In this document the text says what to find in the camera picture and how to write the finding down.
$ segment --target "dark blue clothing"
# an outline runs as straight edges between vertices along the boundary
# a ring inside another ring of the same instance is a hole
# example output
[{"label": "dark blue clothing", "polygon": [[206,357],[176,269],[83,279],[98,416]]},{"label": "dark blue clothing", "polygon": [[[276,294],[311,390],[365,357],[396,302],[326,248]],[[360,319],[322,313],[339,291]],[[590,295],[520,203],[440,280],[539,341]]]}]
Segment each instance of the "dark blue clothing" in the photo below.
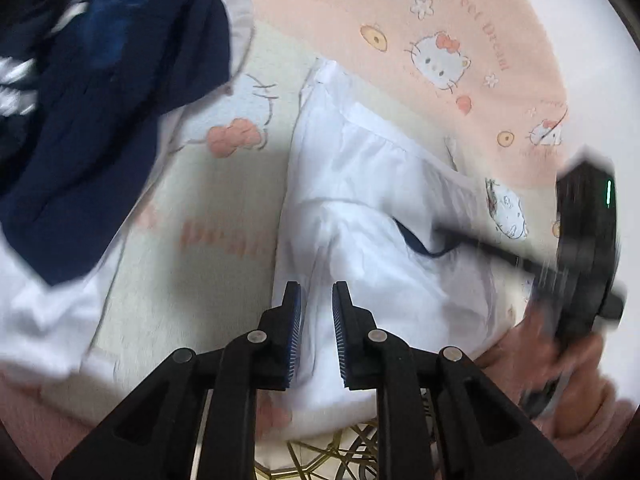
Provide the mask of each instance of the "dark blue clothing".
[{"label": "dark blue clothing", "polygon": [[47,42],[0,224],[53,285],[99,261],[149,176],[160,115],[229,80],[230,41],[220,0],[91,0]]}]

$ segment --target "hello kitty face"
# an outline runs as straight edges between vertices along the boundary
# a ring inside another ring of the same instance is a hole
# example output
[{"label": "hello kitty face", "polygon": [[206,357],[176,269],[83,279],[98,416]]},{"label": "hello kitty face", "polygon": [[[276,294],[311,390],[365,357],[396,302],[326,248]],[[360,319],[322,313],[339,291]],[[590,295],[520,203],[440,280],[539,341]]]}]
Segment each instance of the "hello kitty face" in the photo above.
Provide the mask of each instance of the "hello kitty face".
[{"label": "hello kitty face", "polygon": [[172,141],[172,152],[187,144],[204,143],[214,156],[229,156],[238,147],[263,147],[278,99],[275,86],[239,73],[224,87],[189,105]]},{"label": "hello kitty face", "polygon": [[527,237],[527,225],[520,208],[519,197],[509,188],[487,179],[486,196],[489,215],[498,229],[513,240]]},{"label": "hello kitty face", "polygon": [[535,146],[557,146],[562,142],[562,125],[558,121],[542,121],[533,128],[529,140]]},{"label": "hello kitty face", "polygon": [[469,58],[460,54],[459,48],[458,40],[452,40],[446,33],[438,32],[422,38],[418,43],[412,43],[408,52],[411,53],[415,67],[425,78],[436,88],[453,93],[453,87],[457,86],[457,82],[471,65]]}]

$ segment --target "pink sleeve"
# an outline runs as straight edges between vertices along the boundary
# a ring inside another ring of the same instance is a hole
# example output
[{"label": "pink sleeve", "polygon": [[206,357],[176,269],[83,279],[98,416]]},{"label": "pink sleeve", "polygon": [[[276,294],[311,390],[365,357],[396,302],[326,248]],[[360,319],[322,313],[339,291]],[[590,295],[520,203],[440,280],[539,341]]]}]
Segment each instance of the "pink sleeve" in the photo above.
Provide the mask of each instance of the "pink sleeve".
[{"label": "pink sleeve", "polygon": [[[524,386],[517,378],[513,359],[515,341],[512,336],[517,334],[514,329],[511,332],[487,352],[489,362],[485,366],[482,366],[482,358],[485,356],[480,357],[478,364],[511,402],[517,404]],[[616,400],[615,388],[607,383],[604,402],[589,425],[579,434],[569,438],[554,438],[553,418],[536,420],[535,424],[578,473],[587,475],[618,443],[634,413],[632,403],[628,400]]]},{"label": "pink sleeve", "polygon": [[551,441],[574,469],[580,475],[586,476],[593,472],[615,447],[635,412],[628,400],[616,400],[615,388],[609,383],[604,402],[589,425],[575,436],[551,438]]}]

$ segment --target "gold wire frame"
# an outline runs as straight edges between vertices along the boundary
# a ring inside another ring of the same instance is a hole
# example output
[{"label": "gold wire frame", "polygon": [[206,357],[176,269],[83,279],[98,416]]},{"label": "gold wire frame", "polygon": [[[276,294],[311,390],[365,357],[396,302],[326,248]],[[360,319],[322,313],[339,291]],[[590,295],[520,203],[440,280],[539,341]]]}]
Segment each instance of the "gold wire frame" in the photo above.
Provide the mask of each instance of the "gold wire frame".
[{"label": "gold wire frame", "polygon": [[[378,422],[351,426],[334,433],[324,448],[308,442],[286,442],[291,466],[270,470],[255,463],[258,480],[370,480],[378,476]],[[303,457],[302,452],[314,455]]]}]

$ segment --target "hello kitty print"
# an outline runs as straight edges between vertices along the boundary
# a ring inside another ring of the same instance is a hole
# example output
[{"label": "hello kitty print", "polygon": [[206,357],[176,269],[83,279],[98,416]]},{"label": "hello kitty print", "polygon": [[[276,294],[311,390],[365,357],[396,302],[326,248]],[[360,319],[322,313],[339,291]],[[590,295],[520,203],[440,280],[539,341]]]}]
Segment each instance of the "hello kitty print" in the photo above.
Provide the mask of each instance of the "hello kitty print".
[{"label": "hello kitty print", "polygon": [[454,134],[483,177],[554,186],[566,93],[527,0],[255,3],[261,19]]},{"label": "hello kitty print", "polygon": [[412,43],[411,60],[414,66],[436,88],[449,90],[469,68],[471,61],[460,53],[460,42],[453,40],[446,32],[438,32]]}]

